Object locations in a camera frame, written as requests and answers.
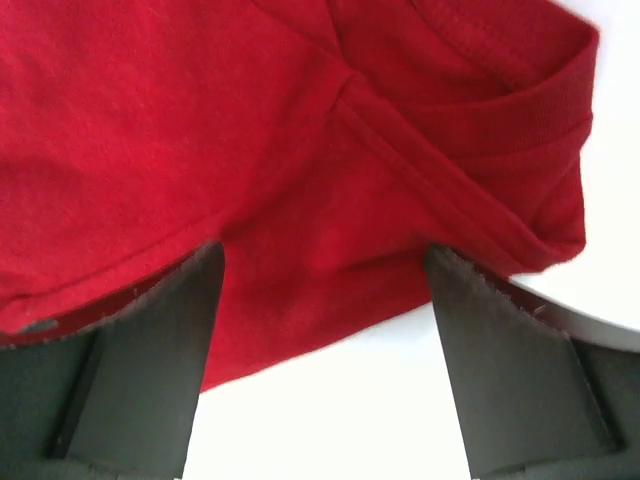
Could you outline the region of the dark red t-shirt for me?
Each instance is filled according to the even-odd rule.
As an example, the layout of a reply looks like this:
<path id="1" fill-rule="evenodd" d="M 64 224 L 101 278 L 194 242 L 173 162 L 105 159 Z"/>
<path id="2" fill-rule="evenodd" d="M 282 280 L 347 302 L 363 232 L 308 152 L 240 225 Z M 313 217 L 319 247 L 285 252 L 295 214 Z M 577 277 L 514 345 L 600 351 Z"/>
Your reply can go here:
<path id="1" fill-rule="evenodd" d="M 204 385 L 584 248 L 598 30 L 552 1 L 5 1 L 1 335 L 78 329 L 209 242 Z"/>

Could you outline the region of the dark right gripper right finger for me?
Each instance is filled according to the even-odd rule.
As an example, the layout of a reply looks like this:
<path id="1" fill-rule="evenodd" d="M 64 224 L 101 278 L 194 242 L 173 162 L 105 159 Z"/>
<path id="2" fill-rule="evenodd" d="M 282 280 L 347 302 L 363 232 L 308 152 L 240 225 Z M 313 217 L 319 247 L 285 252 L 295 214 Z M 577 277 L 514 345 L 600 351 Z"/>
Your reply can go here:
<path id="1" fill-rule="evenodd" d="M 425 269 L 472 478 L 638 477 L 636 330 L 444 247 Z"/>

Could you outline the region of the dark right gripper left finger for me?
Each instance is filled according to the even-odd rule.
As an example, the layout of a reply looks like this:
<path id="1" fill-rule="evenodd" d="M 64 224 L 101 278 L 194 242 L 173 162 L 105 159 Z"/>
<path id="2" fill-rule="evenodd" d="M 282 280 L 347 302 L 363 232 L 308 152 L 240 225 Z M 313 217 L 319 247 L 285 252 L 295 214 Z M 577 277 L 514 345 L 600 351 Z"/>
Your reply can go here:
<path id="1" fill-rule="evenodd" d="M 209 244 L 83 328 L 3 335 L 2 477 L 180 478 L 224 270 Z"/>

